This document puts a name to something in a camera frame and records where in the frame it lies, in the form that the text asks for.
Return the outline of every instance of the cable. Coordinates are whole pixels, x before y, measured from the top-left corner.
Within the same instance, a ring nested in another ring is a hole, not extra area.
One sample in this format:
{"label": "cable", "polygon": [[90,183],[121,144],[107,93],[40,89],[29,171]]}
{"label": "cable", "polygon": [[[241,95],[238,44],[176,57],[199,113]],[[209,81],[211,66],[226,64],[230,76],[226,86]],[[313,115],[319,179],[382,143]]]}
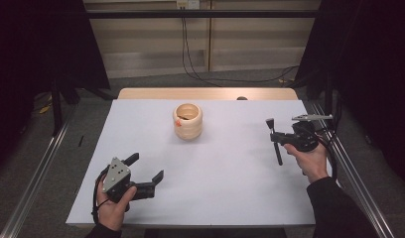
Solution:
{"label": "cable", "polygon": [[317,74],[320,72],[319,68],[314,68],[310,72],[306,73],[304,76],[302,76],[299,80],[295,80],[291,84],[287,85],[287,87],[290,88],[298,88],[305,86],[308,81],[312,80]]}
{"label": "cable", "polygon": [[[191,78],[194,78],[194,79],[203,81],[203,82],[208,83],[208,84],[211,84],[211,85],[213,85],[213,86],[220,87],[220,85],[218,85],[218,84],[215,84],[215,83],[212,83],[212,82],[203,80],[202,78],[200,78],[200,76],[199,76],[199,75],[197,74],[197,72],[194,70],[193,62],[191,61],[191,56],[190,56],[190,46],[189,46],[189,44],[188,44],[188,34],[187,34],[187,31],[188,31],[188,30],[187,30],[187,21],[185,20],[185,18],[182,18],[182,37],[183,37],[183,40],[182,40],[182,65],[183,65],[183,67],[184,67],[185,72],[186,72],[187,75],[188,75],[189,77],[191,77]],[[187,71],[187,67],[185,66],[185,56],[184,56],[184,54],[185,54],[185,46],[187,46],[188,60],[189,60],[190,65],[191,65],[191,69],[193,70],[193,73],[194,73],[196,76],[191,75],[191,74]]]}
{"label": "cable", "polygon": [[96,181],[95,181],[95,185],[94,185],[94,191],[93,191],[93,208],[91,210],[91,215],[93,216],[93,221],[95,224],[98,223],[98,208],[100,207],[100,205],[102,205],[104,202],[100,203],[99,205],[96,205],[97,203],[97,188],[98,188],[98,184],[100,183],[100,181],[102,180],[103,177],[105,177],[107,175],[107,172],[109,171],[109,166],[107,166],[101,173],[100,175],[97,177]]}
{"label": "cable", "polygon": [[[221,87],[221,85],[218,85],[218,84],[213,83],[211,81],[232,81],[232,82],[248,82],[248,83],[250,83],[250,82],[260,83],[260,82],[274,81],[274,80],[278,80],[280,78],[284,78],[284,76],[286,74],[291,72],[293,69],[299,67],[298,65],[293,65],[293,66],[283,68],[282,73],[279,76],[272,77],[272,78],[267,78],[267,79],[261,79],[261,80],[230,79],[230,78],[215,78],[215,77],[202,78],[195,71],[194,66],[193,66],[193,62],[191,60],[190,47],[189,47],[189,43],[188,43],[187,21],[186,21],[185,18],[182,18],[182,31],[183,31],[182,64],[183,64],[183,67],[184,67],[184,70],[185,70],[186,74],[191,78],[203,81],[205,83],[208,83],[208,84],[211,84],[211,85],[214,85],[214,86],[217,86],[217,87]],[[185,66],[185,50],[186,49],[187,49],[188,61],[190,62],[191,69],[192,69],[194,75],[190,74],[188,72],[188,70],[187,70],[187,67]]]}
{"label": "cable", "polygon": [[337,177],[338,177],[337,160],[336,160],[335,154],[333,153],[333,151],[332,151],[331,148],[330,148],[331,140],[329,140],[328,142],[325,142],[325,141],[324,141],[324,138],[319,137],[317,134],[312,133],[310,130],[308,130],[308,129],[302,127],[302,126],[295,126],[295,124],[294,124],[293,127],[296,127],[296,128],[298,128],[298,129],[300,129],[300,130],[303,130],[303,131],[305,131],[306,133],[308,133],[309,135],[313,136],[314,138],[317,139],[317,141],[318,141],[321,145],[323,145],[323,146],[326,148],[326,150],[327,150],[327,152],[328,152],[328,154],[329,154],[330,164],[331,164],[331,166],[332,166],[332,178],[333,178],[333,180],[337,180]]}
{"label": "cable", "polygon": [[[328,147],[328,148],[332,145],[334,139],[335,139],[336,136],[337,136],[338,123],[339,123],[339,120],[341,119],[341,114],[342,114],[341,97],[340,97],[340,95],[338,94],[338,95],[337,95],[336,112],[334,113],[334,117],[333,117],[333,130],[331,131],[330,139],[329,139],[329,141],[327,142],[327,147]],[[317,132],[327,132],[327,131],[329,131],[328,128],[322,128],[322,129],[320,129],[320,130],[317,131]]]}

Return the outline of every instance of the white tabletop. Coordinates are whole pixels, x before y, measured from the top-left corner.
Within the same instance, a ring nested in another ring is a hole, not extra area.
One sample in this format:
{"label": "white tabletop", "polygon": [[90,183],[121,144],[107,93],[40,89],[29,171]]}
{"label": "white tabletop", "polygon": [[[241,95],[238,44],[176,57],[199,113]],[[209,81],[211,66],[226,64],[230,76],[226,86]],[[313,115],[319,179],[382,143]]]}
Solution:
{"label": "white tabletop", "polygon": [[[197,104],[202,134],[191,142],[174,133],[173,110]],[[307,178],[280,147],[279,166],[265,120],[293,133],[299,100],[115,100],[67,224],[88,226],[94,180],[113,157],[140,153],[131,179],[165,178],[151,199],[131,202],[124,224],[140,227],[233,227],[314,224]]]}

